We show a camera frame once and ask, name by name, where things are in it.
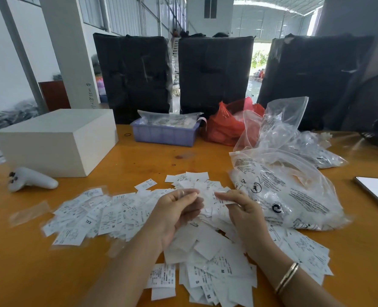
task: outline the bracelet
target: bracelet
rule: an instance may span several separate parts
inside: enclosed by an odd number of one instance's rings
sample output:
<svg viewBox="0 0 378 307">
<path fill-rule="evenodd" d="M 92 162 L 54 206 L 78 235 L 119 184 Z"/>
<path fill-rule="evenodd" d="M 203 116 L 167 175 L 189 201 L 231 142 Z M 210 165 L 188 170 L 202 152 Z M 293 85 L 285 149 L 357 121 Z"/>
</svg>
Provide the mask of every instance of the bracelet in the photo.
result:
<svg viewBox="0 0 378 307">
<path fill-rule="evenodd" d="M 280 283 L 278 284 L 278 286 L 276 288 L 276 294 L 277 295 L 279 295 L 283 291 L 285 286 L 290 282 L 291 278 L 296 273 L 299 265 L 300 265 L 299 263 L 293 263 L 293 265 L 291 265 L 290 269 L 284 275 L 283 279 L 281 279 Z"/>
</svg>

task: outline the white cardboard box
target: white cardboard box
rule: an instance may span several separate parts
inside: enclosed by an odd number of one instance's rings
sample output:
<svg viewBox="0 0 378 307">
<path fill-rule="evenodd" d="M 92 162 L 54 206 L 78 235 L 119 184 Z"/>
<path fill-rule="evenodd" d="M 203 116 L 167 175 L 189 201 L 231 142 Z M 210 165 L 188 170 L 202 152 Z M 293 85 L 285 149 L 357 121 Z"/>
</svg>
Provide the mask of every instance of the white cardboard box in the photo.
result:
<svg viewBox="0 0 378 307">
<path fill-rule="evenodd" d="M 118 142 L 110 109 L 60 109 L 0 129 L 11 168 L 52 178 L 86 177 Z"/>
</svg>

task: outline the person's left hand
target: person's left hand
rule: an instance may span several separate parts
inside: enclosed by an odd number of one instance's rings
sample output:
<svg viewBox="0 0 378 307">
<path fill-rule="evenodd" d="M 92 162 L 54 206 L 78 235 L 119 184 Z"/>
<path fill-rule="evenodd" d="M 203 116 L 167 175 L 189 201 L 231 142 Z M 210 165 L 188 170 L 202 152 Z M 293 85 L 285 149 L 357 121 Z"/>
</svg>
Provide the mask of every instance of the person's left hand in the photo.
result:
<svg viewBox="0 0 378 307">
<path fill-rule="evenodd" d="M 199 193 L 197 189 L 182 189 L 159 198 L 145 226 L 159 230 L 164 250 L 171 244 L 176 230 L 199 215 L 204 206 Z"/>
</svg>

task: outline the wooden table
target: wooden table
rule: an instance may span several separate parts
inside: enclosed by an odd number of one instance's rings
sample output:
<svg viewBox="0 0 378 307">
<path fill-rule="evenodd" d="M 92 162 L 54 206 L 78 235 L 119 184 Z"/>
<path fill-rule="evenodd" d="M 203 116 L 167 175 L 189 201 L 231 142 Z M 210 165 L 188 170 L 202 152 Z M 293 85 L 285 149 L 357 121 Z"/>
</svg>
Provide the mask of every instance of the wooden table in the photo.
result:
<svg viewBox="0 0 378 307">
<path fill-rule="evenodd" d="M 231 147 L 207 143 L 198 138 L 193 148 L 137 143 L 129 126 L 118 126 L 119 143 L 86 178 L 62 178 L 55 190 L 36 187 L 9 194 L 9 169 L 0 165 L 0 306 L 76 306 L 107 266 L 110 242 L 99 236 L 86 247 L 52 250 L 55 235 L 43 237 L 39 225 L 50 214 L 10 228 L 9 216 L 47 200 L 52 208 L 90 187 L 107 185 L 111 194 L 135 191 L 134 186 L 152 178 L 155 188 L 167 174 L 208 171 L 211 180 L 223 186 L 232 183 Z M 358 135 L 337 133 L 331 151 L 349 161 L 341 168 L 323 170 L 335 185 L 346 213 L 353 222 L 333 232 L 310 232 L 315 241 L 330 249 L 330 268 L 324 287 L 347 306 L 378 306 L 378 202 L 353 182 L 355 176 L 378 177 L 378 148 Z M 163 262 L 163 255 L 158 262 Z M 188 293 L 176 286 L 176 297 L 151 302 L 145 290 L 139 306 L 189 306 Z M 258 288 L 253 289 L 255 306 L 279 306 L 273 289 L 258 271 Z"/>
</svg>

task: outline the game controller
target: game controller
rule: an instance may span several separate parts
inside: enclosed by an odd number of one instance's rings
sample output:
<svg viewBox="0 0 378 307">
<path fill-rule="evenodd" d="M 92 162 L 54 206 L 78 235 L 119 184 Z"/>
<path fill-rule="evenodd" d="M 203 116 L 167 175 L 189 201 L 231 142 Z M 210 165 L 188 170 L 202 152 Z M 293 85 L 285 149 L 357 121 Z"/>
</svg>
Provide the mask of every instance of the game controller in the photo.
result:
<svg viewBox="0 0 378 307">
<path fill-rule="evenodd" d="M 8 175 L 11 180 L 8 183 L 8 190 L 11 192 L 21 190 L 24 186 L 39 186 L 54 189 L 58 186 L 58 181 L 37 171 L 19 167 Z"/>
</svg>

